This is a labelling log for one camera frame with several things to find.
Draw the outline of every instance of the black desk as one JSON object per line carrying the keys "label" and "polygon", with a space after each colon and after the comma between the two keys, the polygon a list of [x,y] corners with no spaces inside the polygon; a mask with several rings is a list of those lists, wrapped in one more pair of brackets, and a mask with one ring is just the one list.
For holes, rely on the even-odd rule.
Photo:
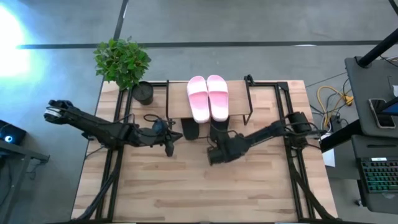
{"label": "black desk", "polygon": [[[22,181],[24,180],[30,160],[38,159],[41,163],[46,163],[49,161],[50,156],[31,151],[21,146],[6,143],[3,140],[0,140],[0,155],[6,155],[6,162],[13,164],[13,166],[11,166],[11,175],[13,176],[11,188],[4,204],[0,208],[0,223],[3,224],[8,223],[12,209],[17,202],[18,192],[21,189]],[[1,194],[0,200],[2,200],[4,196],[5,194]]]}
{"label": "black desk", "polygon": [[[398,139],[353,135],[351,141],[356,158],[398,157]],[[392,144],[396,146],[369,148],[368,145],[370,144]],[[370,211],[398,214],[398,194],[369,194],[360,180],[358,181],[358,187],[362,203]]]}
{"label": "black desk", "polygon": [[355,58],[346,58],[345,64],[359,119],[325,138],[321,148],[333,148],[351,139],[354,134],[398,138],[398,116],[393,116],[397,128],[378,128],[368,101],[371,98],[386,101],[395,98],[392,85],[398,85],[398,68],[384,60],[373,61],[369,68],[361,68]]}
{"label": "black desk", "polygon": [[326,166],[329,178],[359,180],[358,167],[351,141],[344,142],[335,149],[335,167]]}

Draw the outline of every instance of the potted plant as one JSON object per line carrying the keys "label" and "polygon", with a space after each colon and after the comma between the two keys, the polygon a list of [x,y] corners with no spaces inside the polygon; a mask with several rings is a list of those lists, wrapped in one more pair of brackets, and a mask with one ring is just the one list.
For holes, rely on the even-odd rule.
{"label": "potted plant", "polygon": [[105,81],[115,81],[121,90],[132,88],[132,96],[143,105],[154,99],[154,89],[149,82],[139,81],[148,69],[150,58],[136,43],[110,39],[108,45],[100,43],[94,51],[96,75]]}

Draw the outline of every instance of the pink slide sandal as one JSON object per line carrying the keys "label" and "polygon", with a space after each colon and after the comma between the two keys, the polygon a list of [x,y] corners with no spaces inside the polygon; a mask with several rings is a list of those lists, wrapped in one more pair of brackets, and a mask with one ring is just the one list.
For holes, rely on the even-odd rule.
{"label": "pink slide sandal", "polygon": [[201,76],[191,78],[187,85],[187,93],[193,119],[199,124],[207,122],[210,112],[206,80]]}
{"label": "pink slide sandal", "polygon": [[216,121],[226,121],[228,118],[228,87],[219,75],[207,78],[207,89],[210,99],[211,117]]}

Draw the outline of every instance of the yellow cable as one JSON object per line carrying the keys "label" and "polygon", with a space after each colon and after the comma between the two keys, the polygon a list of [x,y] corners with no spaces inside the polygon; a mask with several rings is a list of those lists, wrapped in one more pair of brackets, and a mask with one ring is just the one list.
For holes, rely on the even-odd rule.
{"label": "yellow cable", "polygon": [[319,88],[318,88],[318,91],[317,91],[318,102],[319,102],[319,104],[321,105],[321,108],[322,108],[323,112],[326,113],[327,111],[326,111],[325,107],[323,106],[322,101],[321,101],[321,98],[320,98],[320,95],[319,95],[321,89],[323,89],[323,88],[331,89],[331,90],[335,91],[336,93],[340,94],[341,97],[344,97],[344,96],[343,96],[342,93],[340,93],[339,91],[337,91],[337,90],[336,90],[335,88],[333,88],[332,86],[321,86],[321,87],[319,87]]}
{"label": "yellow cable", "polygon": [[[335,107],[333,108],[333,110],[330,111],[331,113],[332,113],[333,111],[336,110],[336,108],[337,108],[337,106],[338,106],[338,103],[339,103],[343,98],[344,98],[344,95],[341,94],[341,97],[340,97],[340,99],[337,101]],[[349,100],[349,101],[346,100],[345,105],[350,104],[350,103],[354,100],[354,97],[353,97],[353,96],[350,96],[349,98],[350,98],[350,100]],[[329,118],[329,114],[326,114],[326,119],[325,119],[325,122],[324,122],[324,124],[323,124],[324,126],[327,126],[327,125],[329,124],[329,119],[330,119],[330,118]]]}

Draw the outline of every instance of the rgb keyboard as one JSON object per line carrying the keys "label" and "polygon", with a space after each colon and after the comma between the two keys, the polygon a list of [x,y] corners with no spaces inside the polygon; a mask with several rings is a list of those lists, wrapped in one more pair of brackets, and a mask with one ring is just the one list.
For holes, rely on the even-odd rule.
{"label": "rgb keyboard", "polygon": [[361,172],[367,191],[369,193],[398,193],[398,160],[382,159],[384,161],[372,161],[372,158],[361,159]]}

